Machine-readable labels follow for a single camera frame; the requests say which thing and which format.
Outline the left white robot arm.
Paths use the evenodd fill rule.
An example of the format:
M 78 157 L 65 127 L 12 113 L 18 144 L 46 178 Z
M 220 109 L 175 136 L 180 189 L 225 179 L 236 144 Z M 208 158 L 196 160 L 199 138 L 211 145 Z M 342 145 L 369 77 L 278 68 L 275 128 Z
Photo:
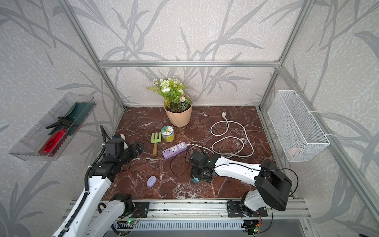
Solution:
M 130 144 L 122 138 L 105 141 L 96 160 L 84 176 L 84 190 L 74 208 L 53 234 L 55 237 L 102 237 L 114 222 L 136 211 L 130 194 L 116 194 L 100 215 L 91 218 L 105 192 L 110 188 L 123 165 L 144 152 L 144 144 Z

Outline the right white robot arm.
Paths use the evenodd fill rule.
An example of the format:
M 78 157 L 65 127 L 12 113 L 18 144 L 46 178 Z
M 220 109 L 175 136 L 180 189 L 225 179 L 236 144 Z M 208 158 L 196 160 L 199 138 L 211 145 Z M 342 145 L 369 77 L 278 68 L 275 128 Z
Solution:
M 292 181 L 276 165 L 269 161 L 261 164 L 246 164 L 220 155 L 207 156 L 195 151 L 190 158 L 193 164 L 191 178 L 212 182 L 213 176 L 230 177 L 254 186 L 246 192 L 240 203 L 240 211 L 245 216 L 254 216 L 264 207 L 285 211 Z

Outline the teal charger adapter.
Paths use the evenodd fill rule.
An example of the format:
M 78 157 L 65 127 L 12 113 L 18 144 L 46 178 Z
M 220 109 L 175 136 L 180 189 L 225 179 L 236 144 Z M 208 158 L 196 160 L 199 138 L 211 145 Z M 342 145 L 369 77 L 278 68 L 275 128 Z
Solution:
M 191 178 L 191 180 L 195 183 L 195 184 L 198 184 L 199 183 L 199 180 L 195 177 Z

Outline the purple power strip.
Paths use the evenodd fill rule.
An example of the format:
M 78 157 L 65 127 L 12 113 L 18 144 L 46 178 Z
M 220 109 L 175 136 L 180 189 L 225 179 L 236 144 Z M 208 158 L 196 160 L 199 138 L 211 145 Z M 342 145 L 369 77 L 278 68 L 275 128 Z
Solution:
M 175 146 L 172 146 L 162 152 L 165 160 L 175 157 L 176 155 L 187 150 L 187 144 L 185 142 L 181 142 Z

